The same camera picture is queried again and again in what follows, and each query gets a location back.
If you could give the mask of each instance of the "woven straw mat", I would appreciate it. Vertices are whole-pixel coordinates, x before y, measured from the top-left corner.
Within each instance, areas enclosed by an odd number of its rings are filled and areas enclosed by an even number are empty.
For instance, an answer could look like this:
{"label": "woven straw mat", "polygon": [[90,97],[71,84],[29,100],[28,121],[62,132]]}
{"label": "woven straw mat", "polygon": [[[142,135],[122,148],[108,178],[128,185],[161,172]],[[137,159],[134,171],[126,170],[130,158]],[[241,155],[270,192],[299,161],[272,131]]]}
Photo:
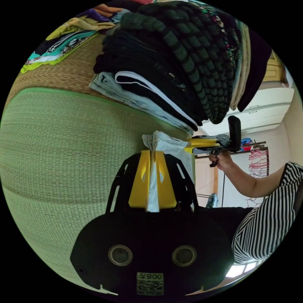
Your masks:
{"label": "woven straw mat", "polygon": [[25,74],[19,73],[8,95],[4,110],[11,99],[24,88],[47,87],[80,92],[115,100],[101,95],[88,87],[94,71],[96,57],[102,54],[102,41],[105,35],[98,35],[56,65],[42,65]]}

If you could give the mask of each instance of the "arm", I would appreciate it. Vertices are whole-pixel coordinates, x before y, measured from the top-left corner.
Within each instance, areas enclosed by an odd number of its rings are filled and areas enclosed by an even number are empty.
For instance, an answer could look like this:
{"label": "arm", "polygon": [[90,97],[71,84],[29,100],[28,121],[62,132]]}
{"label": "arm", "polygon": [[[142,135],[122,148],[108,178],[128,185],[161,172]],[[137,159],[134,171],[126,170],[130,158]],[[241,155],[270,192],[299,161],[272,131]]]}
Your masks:
{"label": "arm", "polygon": [[241,170],[241,168],[233,162],[229,153],[223,151],[217,159],[210,155],[211,161],[217,161],[217,166],[229,178],[234,187],[244,196],[250,198],[261,198],[269,196],[275,191],[280,183],[284,167],[264,178],[254,178]]}

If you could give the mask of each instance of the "yellow fabric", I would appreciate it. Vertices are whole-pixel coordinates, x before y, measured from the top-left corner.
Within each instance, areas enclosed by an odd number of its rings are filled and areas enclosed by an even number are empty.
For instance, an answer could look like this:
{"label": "yellow fabric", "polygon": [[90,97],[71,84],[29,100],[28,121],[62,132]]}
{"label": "yellow fabric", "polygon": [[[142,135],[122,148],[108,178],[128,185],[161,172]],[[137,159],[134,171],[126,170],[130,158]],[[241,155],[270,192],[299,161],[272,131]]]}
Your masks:
{"label": "yellow fabric", "polygon": [[96,37],[97,35],[99,35],[99,33],[96,33],[90,37],[88,37],[87,40],[83,41],[82,43],[80,43],[78,46],[74,47],[73,49],[71,49],[68,53],[64,54],[63,56],[59,57],[58,59],[54,60],[54,61],[46,61],[46,62],[36,62],[36,63],[32,63],[32,64],[27,64],[27,65],[23,65],[23,67],[21,68],[21,73],[26,73],[28,70],[33,70],[36,69],[37,67],[43,65],[43,64],[50,64],[50,65],[55,65],[59,62],[61,62],[64,58],[66,58],[69,54],[71,54],[73,51],[75,51],[78,47],[80,47],[81,45],[83,45],[84,43],[86,43],[87,41],[89,41],[90,39]]}
{"label": "yellow fabric", "polygon": [[72,18],[67,22],[69,25],[77,26],[81,29],[89,30],[89,31],[99,31],[101,29],[108,29],[115,26],[114,23],[111,22],[101,22],[88,18],[87,16],[82,16],[79,18]]}
{"label": "yellow fabric", "polygon": [[69,25],[66,22],[63,25],[59,26],[57,29],[55,29],[50,35],[48,35],[46,37],[46,40],[52,40],[64,34],[75,33],[79,31],[82,31],[82,28],[79,28],[75,25]]}
{"label": "yellow fabric", "polygon": [[229,107],[235,110],[238,106],[239,101],[245,91],[246,81],[250,70],[250,60],[251,60],[251,47],[249,38],[249,28],[246,24],[242,24],[241,27],[242,34],[242,63],[240,77],[235,85],[235,89],[231,98]]}

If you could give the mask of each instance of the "light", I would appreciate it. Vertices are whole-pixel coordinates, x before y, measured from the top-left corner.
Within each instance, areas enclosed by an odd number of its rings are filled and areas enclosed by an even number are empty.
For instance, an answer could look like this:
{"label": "light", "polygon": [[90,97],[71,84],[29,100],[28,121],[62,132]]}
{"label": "light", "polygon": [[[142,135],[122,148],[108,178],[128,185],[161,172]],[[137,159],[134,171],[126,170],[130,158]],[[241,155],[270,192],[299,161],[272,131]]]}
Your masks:
{"label": "light", "polygon": [[236,276],[239,276],[240,274],[243,273],[243,270],[245,268],[245,265],[233,265],[229,272],[227,273],[226,277],[227,278],[234,278]]}
{"label": "light", "polygon": [[256,267],[256,265],[257,265],[257,262],[248,263],[248,264],[246,265],[246,268],[245,268],[244,272],[248,272],[248,271],[252,270],[253,268]]}

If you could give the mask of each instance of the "cabinet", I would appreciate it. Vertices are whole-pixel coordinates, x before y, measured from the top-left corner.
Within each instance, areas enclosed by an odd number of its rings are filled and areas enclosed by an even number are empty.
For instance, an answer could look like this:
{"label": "cabinet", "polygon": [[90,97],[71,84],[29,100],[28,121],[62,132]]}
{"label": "cabinet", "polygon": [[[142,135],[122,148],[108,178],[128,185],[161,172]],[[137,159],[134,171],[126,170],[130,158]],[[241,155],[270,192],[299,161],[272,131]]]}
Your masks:
{"label": "cabinet", "polygon": [[292,88],[269,88],[257,91],[249,106],[243,111],[229,110],[220,124],[204,121],[201,130],[209,135],[229,133],[228,117],[234,115],[241,121],[243,133],[252,133],[277,127],[283,120],[294,90]]}

